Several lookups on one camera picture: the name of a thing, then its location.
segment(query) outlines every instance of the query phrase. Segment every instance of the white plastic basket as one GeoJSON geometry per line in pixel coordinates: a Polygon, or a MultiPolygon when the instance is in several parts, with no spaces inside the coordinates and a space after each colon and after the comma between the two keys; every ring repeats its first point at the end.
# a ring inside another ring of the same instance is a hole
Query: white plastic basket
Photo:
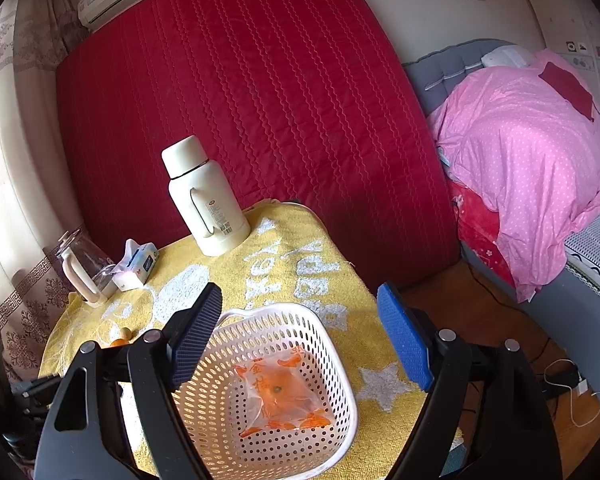
{"type": "Polygon", "coordinates": [[[295,303],[223,312],[192,380],[174,400],[214,480],[312,478],[344,456],[358,428],[355,398],[329,335],[311,310],[295,303]],[[243,319],[221,326],[233,316],[243,319]],[[240,438],[247,427],[246,390],[235,365],[296,345],[306,352],[302,374],[333,425],[240,438]]]}

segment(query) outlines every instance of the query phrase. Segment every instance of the patterned curtain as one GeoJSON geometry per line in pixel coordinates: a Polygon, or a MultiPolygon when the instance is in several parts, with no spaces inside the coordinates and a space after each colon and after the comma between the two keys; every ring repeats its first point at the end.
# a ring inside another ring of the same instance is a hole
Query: patterned curtain
{"type": "Polygon", "coordinates": [[[69,292],[55,249],[82,224],[56,110],[56,67],[88,35],[75,4],[0,7],[0,326],[12,380],[37,376],[69,292]]]}

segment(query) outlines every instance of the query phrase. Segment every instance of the pink duvet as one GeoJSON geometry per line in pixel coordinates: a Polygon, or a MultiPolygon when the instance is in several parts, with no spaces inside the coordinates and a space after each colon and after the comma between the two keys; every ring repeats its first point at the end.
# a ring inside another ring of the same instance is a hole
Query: pink duvet
{"type": "Polygon", "coordinates": [[[428,119],[451,177],[500,216],[496,245],[518,301],[558,275],[564,239],[600,214],[600,114],[590,122],[538,77],[549,61],[577,77],[568,63],[536,57],[472,73],[428,119]]]}

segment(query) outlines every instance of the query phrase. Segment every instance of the red quilted mattress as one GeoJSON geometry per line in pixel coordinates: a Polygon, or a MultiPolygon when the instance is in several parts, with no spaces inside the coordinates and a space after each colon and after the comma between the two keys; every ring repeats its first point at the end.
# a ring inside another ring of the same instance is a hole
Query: red quilted mattress
{"type": "Polygon", "coordinates": [[[372,290],[458,259],[423,114],[364,0],[143,0],[68,56],[57,83],[75,192],[113,259],[127,237],[188,234],[160,152],[190,134],[242,206],[312,208],[372,290]]]}

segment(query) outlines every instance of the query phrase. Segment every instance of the glass kettle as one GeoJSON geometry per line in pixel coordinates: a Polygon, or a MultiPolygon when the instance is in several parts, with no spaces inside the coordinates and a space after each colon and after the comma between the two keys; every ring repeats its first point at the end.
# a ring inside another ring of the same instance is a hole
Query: glass kettle
{"type": "Polygon", "coordinates": [[[88,305],[100,306],[118,289],[113,282],[116,264],[77,228],[65,232],[56,251],[62,270],[88,305]]]}

